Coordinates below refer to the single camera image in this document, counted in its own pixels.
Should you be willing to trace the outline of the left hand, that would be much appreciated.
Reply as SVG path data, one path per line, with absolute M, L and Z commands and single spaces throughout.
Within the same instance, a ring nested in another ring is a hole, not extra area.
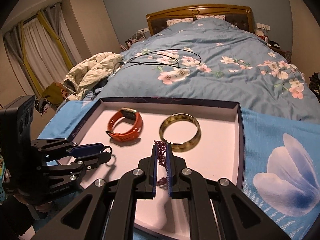
M 40 213 L 48 213 L 52 211 L 55 205 L 53 201 L 47 202 L 46 199 L 33 199 L 20 193 L 14 194 L 14 197 L 22 204 L 29 205 Z

